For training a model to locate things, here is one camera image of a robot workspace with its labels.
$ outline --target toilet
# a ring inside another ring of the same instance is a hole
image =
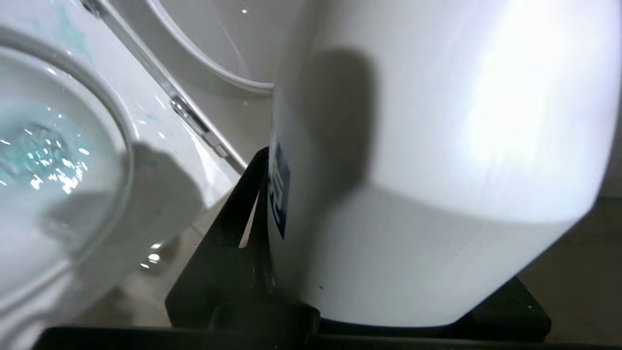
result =
[[[209,212],[243,167],[77,0],[5,2],[0,77],[0,348],[29,349]]]

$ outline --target blue label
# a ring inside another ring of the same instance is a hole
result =
[[[285,239],[285,222],[287,220],[287,195],[289,193],[289,168],[276,137],[272,136],[270,145],[270,161],[268,163],[268,194],[270,208],[281,233]]]

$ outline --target white container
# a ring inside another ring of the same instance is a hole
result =
[[[175,40],[222,79],[272,92],[302,0],[147,0]]]
[[[323,317],[456,321],[592,206],[618,1],[330,0],[276,80],[277,284]]]

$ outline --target hinge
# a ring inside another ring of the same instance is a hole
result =
[[[173,95],[170,98],[170,106],[173,111],[182,117],[188,127],[201,139],[205,140],[219,156],[226,158],[229,153],[223,148],[220,140],[210,129],[202,122],[197,114],[188,106],[188,103],[180,95]]]

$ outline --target metal hinge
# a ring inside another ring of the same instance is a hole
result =
[[[170,106],[173,111],[182,117],[188,127],[201,139],[205,140],[219,156],[226,158],[229,153],[223,148],[220,140],[210,129],[202,122],[197,114],[188,106],[188,103],[180,95],[173,95],[170,98]]]
[[[80,0],[80,2],[82,3],[82,6],[97,19],[101,18],[105,14],[104,7],[98,0]]]

